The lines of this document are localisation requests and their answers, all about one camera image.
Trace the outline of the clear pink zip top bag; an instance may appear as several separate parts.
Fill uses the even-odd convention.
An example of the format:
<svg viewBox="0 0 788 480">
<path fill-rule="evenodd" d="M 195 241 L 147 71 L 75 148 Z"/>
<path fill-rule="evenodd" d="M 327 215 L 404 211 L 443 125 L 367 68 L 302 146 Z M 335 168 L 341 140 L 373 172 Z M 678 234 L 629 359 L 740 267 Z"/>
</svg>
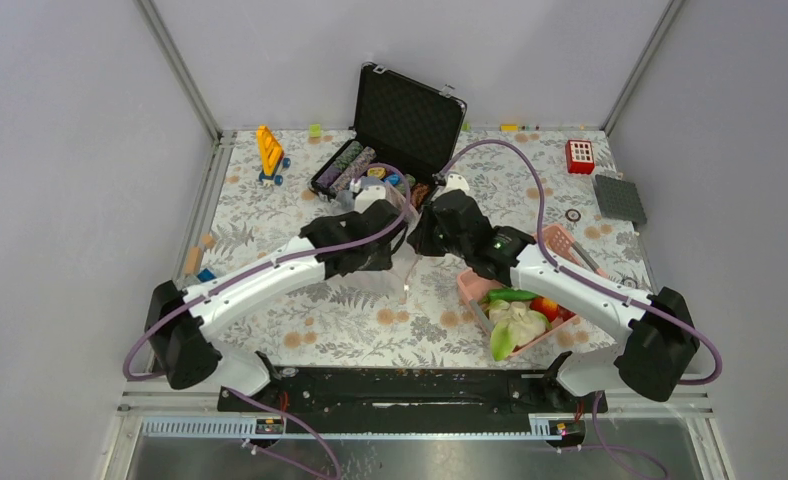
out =
<svg viewBox="0 0 788 480">
<path fill-rule="evenodd" d="M 387 270 L 351 273 L 338 280 L 340 285 L 386 295 L 405 304 L 409 296 L 414 267 L 420 259 L 413 248 L 406 243 L 406 237 L 418 223 L 417 210 L 395 187 L 367 176 L 352 180 L 346 190 L 337 194 L 336 199 L 347 211 L 363 213 L 373 201 L 385 200 L 396 208 L 395 215 L 405 212 L 405 229 L 397 233 L 387 244 L 391 251 L 389 259 L 392 266 Z"/>
</svg>

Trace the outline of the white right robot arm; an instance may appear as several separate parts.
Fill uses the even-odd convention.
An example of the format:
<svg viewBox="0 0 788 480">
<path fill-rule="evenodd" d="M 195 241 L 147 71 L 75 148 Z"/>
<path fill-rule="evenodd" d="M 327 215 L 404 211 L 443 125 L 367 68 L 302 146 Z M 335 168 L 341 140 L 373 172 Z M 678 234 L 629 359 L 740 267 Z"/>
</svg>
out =
<svg viewBox="0 0 788 480">
<path fill-rule="evenodd" d="M 423 209 L 409 244 L 423 256 L 454 255 L 480 277 L 543 295 L 609 334 L 614 346 L 572 354 L 555 364 L 545 402 L 567 412 L 583 396 L 624 385 L 656 402 L 670 397 L 699 349 L 684 297 L 625 287 L 546 249 L 533 235 L 493 226 L 460 190 Z"/>
</svg>

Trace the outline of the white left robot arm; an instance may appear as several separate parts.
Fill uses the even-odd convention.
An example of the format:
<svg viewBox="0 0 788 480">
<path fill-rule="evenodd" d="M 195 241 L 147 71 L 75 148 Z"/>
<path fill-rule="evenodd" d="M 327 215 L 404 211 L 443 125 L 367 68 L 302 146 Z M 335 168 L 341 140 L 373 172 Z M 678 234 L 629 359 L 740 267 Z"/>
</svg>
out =
<svg viewBox="0 0 788 480">
<path fill-rule="evenodd" d="M 313 220 L 272 254 L 233 273 L 187 289 L 165 281 L 152 292 L 137 344 L 150 346 L 170 389 L 213 383 L 240 391 L 255 410 L 269 410 L 279 401 L 278 381 L 259 355 L 221 341 L 223 332 L 306 286 L 391 268 L 395 239 L 406 227 L 401 209 L 375 200 L 362 212 Z"/>
</svg>

